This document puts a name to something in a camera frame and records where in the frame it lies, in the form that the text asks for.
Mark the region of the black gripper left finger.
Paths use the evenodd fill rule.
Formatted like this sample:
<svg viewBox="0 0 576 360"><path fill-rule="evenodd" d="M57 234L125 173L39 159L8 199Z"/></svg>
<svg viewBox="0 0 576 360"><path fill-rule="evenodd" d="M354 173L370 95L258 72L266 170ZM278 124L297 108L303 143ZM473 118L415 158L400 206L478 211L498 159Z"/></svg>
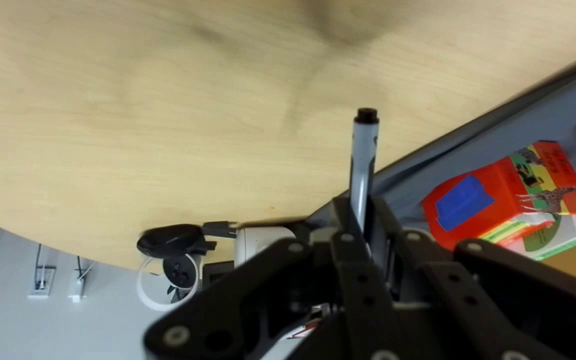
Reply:
<svg viewBox="0 0 576 360"><path fill-rule="evenodd" d="M331 238L331 257L338 271L340 298L345 312L365 307L365 246L360 238L350 202L343 195L331 199L338 232Z"/></svg>

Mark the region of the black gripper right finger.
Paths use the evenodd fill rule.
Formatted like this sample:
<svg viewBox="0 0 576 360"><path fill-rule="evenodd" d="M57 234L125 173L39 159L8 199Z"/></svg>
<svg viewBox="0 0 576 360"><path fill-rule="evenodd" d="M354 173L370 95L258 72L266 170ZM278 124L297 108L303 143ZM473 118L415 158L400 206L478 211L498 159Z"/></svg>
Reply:
<svg viewBox="0 0 576 360"><path fill-rule="evenodd" d="M422 292L395 247L401 227L382 197L372 195L370 203L370 249L376 265L384 274L386 292L391 296L395 307L413 307L419 302Z"/></svg>

